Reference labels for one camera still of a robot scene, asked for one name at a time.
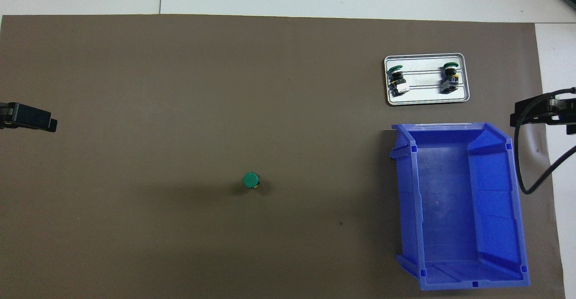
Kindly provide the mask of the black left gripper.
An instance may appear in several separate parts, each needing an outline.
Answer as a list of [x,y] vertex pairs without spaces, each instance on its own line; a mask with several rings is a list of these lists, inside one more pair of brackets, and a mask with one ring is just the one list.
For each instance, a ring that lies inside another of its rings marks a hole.
[[21,103],[0,103],[0,128],[27,128],[56,132],[58,121],[52,113]]

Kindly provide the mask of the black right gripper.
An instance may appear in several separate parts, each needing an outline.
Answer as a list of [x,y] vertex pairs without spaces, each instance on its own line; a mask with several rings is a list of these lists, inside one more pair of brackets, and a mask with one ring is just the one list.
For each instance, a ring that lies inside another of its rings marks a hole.
[[576,99],[549,98],[535,96],[514,104],[509,125],[525,124],[566,124],[566,135],[576,134]]

